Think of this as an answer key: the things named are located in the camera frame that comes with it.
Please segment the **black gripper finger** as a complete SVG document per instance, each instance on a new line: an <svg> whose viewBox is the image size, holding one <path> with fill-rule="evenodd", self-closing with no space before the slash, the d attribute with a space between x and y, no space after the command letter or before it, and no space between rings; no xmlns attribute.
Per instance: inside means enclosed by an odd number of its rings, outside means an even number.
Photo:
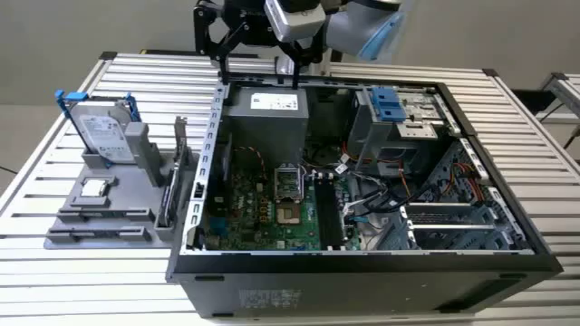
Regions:
<svg viewBox="0 0 580 326"><path fill-rule="evenodd" d="M325 40L322 37L314 37L311 46L303 48L298 41L279 42L279 48L290 56L294 62L293 72L293 89L299 88L301 68L313 63L321 63L323 57Z"/></svg>
<svg viewBox="0 0 580 326"><path fill-rule="evenodd" d="M229 55L242 43L250 29L243 14L245 10L235 1L225 1L222 5L213 1L198 1L194 7L195 49L199 54L207 55L218 62L223 84L230 84ZM215 42L211 38L210 26L218 18L223 19L229 32L222 40Z"/></svg>

